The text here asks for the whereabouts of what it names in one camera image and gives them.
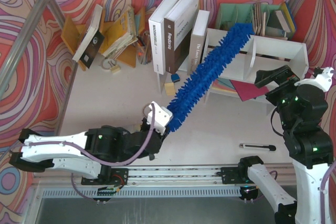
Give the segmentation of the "blue microfiber duster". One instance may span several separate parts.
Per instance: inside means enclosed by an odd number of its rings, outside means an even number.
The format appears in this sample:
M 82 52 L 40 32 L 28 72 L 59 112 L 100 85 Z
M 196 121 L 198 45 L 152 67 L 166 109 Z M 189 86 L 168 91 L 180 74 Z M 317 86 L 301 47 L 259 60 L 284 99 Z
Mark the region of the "blue microfiber duster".
M 236 23 L 178 89 L 167 109 L 173 113 L 167 132 L 177 131 L 211 84 L 222 74 L 254 34 L 251 23 Z

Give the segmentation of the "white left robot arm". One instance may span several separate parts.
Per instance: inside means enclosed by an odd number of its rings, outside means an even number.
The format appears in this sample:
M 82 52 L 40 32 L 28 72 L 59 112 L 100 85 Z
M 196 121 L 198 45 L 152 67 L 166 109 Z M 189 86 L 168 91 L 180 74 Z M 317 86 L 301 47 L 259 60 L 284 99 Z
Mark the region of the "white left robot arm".
M 9 163 L 26 172 L 67 170 L 108 184 L 113 167 L 130 165 L 138 158 L 154 159 L 168 132 L 168 126 L 151 125 L 147 119 L 133 133 L 109 125 L 67 136 L 42 136 L 23 129 L 21 149 L 12 152 Z

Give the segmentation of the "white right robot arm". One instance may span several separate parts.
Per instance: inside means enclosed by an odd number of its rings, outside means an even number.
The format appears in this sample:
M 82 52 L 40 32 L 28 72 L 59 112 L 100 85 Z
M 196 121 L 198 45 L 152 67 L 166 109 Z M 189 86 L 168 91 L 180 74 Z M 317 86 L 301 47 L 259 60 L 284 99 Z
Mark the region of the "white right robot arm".
M 258 156 L 238 163 L 241 179 L 253 182 L 273 208 L 276 223 L 331 223 L 329 177 L 335 168 L 331 137 L 320 127 L 328 108 L 325 93 L 335 70 L 315 68 L 311 78 L 299 79 L 289 66 L 258 70 L 255 86 L 275 82 L 266 99 L 279 114 L 285 146 L 296 175 L 297 197 L 288 195 Z

